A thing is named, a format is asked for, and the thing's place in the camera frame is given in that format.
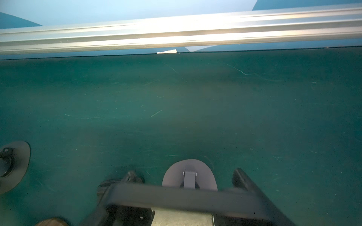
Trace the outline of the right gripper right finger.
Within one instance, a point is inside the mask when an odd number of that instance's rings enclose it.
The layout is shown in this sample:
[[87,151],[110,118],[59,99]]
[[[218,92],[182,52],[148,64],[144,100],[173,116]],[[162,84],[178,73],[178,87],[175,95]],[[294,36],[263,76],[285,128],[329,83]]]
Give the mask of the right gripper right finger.
[[215,226],[294,226],[290,220],[252,181],[241,168],[232,175],[233,188],[228,192],[237,194],[234,203],[242,209],[236,216],[213,214]]

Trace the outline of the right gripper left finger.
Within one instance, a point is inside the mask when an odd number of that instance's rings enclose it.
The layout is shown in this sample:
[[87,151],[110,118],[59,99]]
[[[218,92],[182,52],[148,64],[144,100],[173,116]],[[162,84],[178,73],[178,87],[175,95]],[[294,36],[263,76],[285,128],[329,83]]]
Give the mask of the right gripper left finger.
[[136,172],[129,171],[122,179],[103,181],[97,188],[96,208],[80,223],[81,226],[151,226],[154,211],[151,208],[106,206],[110,189],[119,183],[144,184]]

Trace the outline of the black phone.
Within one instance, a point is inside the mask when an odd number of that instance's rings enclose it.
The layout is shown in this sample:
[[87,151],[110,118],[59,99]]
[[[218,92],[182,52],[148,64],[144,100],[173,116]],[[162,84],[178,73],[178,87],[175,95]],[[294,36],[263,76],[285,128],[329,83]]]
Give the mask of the black phone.
[[164,208],[178,211],[230,214],[236,216],[242,209],[234,200],[237,194],[228,191],[195,190],[175,187],[119,183],[110,189],[106,206]]

